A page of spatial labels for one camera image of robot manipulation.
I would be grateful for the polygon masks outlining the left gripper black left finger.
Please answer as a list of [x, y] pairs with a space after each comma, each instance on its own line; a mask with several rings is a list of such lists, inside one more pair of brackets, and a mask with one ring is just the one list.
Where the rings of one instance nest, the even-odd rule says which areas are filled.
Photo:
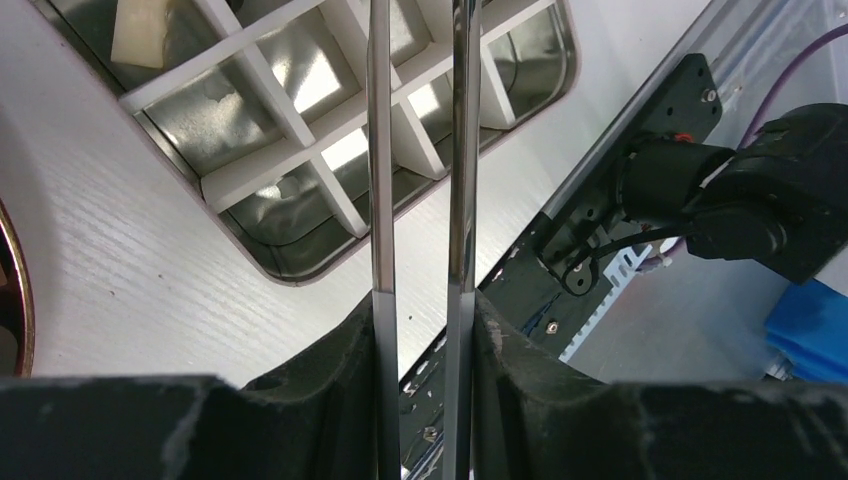
[[216, 376], [1, 384], [5, 479], [372, 479], [374, 327], [336, 328], [241, 388]]

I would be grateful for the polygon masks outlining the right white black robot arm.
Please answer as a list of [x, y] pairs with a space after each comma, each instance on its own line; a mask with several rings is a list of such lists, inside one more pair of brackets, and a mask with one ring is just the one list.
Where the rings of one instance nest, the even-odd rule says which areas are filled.
[[792, 109], [731, 149], [707, 143], [722, 117], [714, 92], [706, 58], [684, 56], [554, 216], [535, 251], [568, 292], [588, 292], [604, 257], [671, 237], [796, 284], [846, 248], [846, 106]]

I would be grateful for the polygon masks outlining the pink tin box with dividers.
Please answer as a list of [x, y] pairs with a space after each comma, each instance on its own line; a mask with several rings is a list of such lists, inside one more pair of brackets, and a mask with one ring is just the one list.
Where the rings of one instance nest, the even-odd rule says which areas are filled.
[[[371, 1], [170, 1], [162, 69], [110, 60], [118, 1], [30, 1], [271, 279], [302, 285], [369, 236]], [[450, 171], [453, 1], [390, 4], [394, 211]], [[478, 1], [480, 159], [561, 99], [568, 1]]]

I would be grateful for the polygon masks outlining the silver serving tongs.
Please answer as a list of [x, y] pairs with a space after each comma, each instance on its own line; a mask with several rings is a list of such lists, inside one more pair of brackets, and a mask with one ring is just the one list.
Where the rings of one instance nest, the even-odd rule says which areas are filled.
[[[467, 479], [471, 473], [473, 326], [479, 119], [481, 106], [481, 20], [478, 1], [451, 7], [453, 60], [452, 169], [403, 210], [420, 220], [421, 203], [447, 191], [449, 261], [446, 307], [446, 363], [442, 475]], [[370, 4], [366, 49], [368, 172], [371, 270], [377, 392], [376, 462], [380, 479], [401, 476], [396, 270], [391, 148], [390, 4]]]

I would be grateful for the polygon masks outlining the red round plate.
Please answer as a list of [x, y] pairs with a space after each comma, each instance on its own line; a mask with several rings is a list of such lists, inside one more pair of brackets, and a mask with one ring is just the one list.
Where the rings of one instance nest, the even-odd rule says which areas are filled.
[[32, 375], [35, 353], [34, 298], [24, 252], [1, 204], [1, 376]]

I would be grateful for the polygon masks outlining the blue object beyond table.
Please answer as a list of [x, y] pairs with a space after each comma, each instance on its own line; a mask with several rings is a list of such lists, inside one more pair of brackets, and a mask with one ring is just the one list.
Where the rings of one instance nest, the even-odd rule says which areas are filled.
[[847, 383], [847, 297], [811, 280], [791, 285], [769, 314], [767, 342], [806, 381]]

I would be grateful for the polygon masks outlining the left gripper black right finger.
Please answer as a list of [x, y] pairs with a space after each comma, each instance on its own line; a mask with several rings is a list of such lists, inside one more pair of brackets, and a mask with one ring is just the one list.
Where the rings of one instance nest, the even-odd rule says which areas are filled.
[[606, 384], [483, 295], [473, 334], [478, 479], [843, 479], [847, 390], [806, 382]]

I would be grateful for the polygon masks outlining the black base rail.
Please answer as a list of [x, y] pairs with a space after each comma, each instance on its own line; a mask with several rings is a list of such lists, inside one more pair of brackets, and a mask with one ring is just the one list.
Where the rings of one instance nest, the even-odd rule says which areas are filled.
[[[707, 138], [721, 117], [706, 57], [688, 53], [662, 64], [483, 277], [476, 299], [495, 300], [523, 334], [542, 330], [563, 350], [591, 316], [610, 306], [646, 263], [652, 228], [630, 222], [618, 204], [623, 165], [642, 146]], [[402, 450], [415, 478], [447, 448], [447, 469], [471, 462], [473, 332], [447, 327], [402, 380], [401, 403], [418, 413], [401, 424]]]

